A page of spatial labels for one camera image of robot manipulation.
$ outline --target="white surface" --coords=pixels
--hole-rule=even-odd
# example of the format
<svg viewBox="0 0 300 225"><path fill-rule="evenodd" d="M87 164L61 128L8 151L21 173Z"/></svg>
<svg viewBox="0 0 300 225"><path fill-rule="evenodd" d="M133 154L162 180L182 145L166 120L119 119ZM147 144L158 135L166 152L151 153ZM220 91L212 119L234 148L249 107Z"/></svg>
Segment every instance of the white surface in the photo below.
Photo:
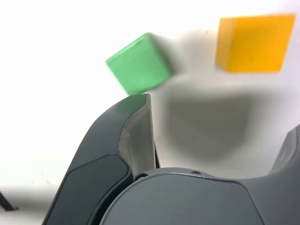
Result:
<svg viewBox="0 0 300 225"><path fill-rule="evenodd" d="M218 21L300 12L299 1L145 4L0 2L0 190L20 207L1 212L0 224L41 223L90 125L126 97L105 60L148 31L165 37L182 69L150 91L161 165L221 177L254 177L270 170L285 134L300 123L299 18L282 71L273 75L216 70ZM210 114L202 106L214 110ZM220 129L230 132L223 136Z"/></svg>

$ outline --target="green cube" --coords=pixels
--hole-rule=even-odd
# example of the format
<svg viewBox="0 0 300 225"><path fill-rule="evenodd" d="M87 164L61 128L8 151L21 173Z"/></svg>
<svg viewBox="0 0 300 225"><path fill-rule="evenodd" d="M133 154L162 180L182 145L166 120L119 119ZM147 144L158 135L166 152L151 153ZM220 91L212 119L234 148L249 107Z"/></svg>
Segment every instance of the green cube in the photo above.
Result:
<svg viewBox="0 0 300 225"><path fill-rule="evenodd" d="M155 88L171 76L149 33L114 54L106 63L128 95Z"/></svg>

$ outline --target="yellow wooden block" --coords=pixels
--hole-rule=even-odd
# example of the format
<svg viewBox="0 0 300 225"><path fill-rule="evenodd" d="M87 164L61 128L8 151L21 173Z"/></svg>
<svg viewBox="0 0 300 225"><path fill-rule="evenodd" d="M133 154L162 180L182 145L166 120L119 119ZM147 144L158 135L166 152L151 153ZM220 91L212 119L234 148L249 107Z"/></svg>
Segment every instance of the yellow wooden block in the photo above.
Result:
<svg viewBox="0 0 300 225"><path fill-rule="evenodd" d="M222 18L216 63L228 72L280 71L294 21L294 14Z"/></svg>

